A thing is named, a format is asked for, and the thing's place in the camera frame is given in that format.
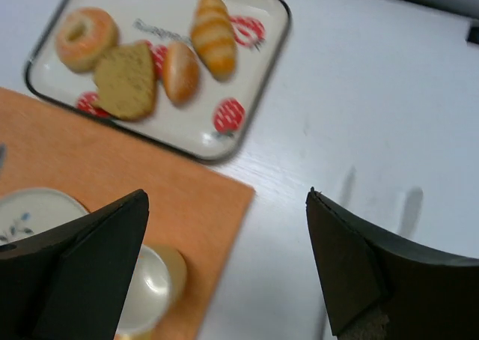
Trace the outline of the brown bread slice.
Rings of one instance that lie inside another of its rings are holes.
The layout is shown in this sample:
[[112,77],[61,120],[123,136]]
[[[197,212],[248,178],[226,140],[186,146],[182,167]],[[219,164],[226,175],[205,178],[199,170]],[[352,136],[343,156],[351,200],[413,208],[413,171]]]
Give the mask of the brown bread slice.
[[145,42],[116,46],[94,68],[93,107],[122,121],[147,117],[156,106],[156,66]]

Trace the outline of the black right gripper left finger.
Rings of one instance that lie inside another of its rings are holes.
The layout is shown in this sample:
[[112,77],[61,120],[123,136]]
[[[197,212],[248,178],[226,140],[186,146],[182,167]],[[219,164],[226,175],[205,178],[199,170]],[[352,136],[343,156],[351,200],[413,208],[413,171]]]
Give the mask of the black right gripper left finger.
[[148,217],[138,189],[1,246],[1,338],[113,339]]

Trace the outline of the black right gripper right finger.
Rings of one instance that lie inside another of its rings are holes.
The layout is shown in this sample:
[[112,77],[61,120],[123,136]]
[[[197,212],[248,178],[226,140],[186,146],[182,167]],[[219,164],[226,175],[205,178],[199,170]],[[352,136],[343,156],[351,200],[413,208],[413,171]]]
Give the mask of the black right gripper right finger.
[[308,230],[338,339],[476,339],[478,260],[423,246],[311,190]]

